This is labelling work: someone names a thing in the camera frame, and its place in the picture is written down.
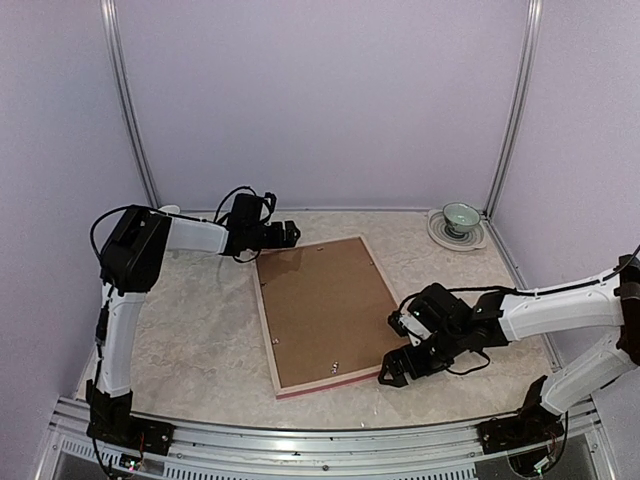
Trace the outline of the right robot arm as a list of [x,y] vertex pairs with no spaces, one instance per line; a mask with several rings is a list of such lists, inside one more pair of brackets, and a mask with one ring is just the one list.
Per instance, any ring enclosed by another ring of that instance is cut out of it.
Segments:
[[611,270],[548,289],[476,288],[474,305],[459,289],[432,283],[409,295],[388,317],[407,345],[386,353],[378,381],[402,388],[449,371],[456,358],[551,332],[605,327],[607,334],[558,372],[531,384],[518,412],[482,424],[489,438],[523,444],[551,431],[570,407],[639,366],[639,260],[623,255]]

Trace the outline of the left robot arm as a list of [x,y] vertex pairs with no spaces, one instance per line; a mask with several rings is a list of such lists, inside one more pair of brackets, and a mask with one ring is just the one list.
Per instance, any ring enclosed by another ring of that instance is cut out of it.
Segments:
[[242,199],[222,222],[140,205],[118,208],[121,217],[97,254],[102,306],[96,327],[98,364],[87,384],[88,435],[127,445],[144,436],[131,414],[131,357],[142,305],[155,286],[169,250],[239,258],[245,251],[293,248],[301,232],[294,221],[273,222],[262,200]]

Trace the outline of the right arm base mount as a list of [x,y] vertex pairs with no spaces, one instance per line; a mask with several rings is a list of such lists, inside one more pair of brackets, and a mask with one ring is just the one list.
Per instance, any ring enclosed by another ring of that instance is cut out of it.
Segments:
[[561,437],[565,428],[559,417],[493,418],[477,426],[484,454],[513,450]]

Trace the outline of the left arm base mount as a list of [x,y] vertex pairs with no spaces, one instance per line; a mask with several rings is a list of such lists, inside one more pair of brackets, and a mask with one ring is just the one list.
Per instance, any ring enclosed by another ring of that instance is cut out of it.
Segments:
[[130,417],[122,424],[104,424],[91,421],[87,435],[97,441],[136,450],[143,454],[151,453],[167,456],[173,440],[173,424]]

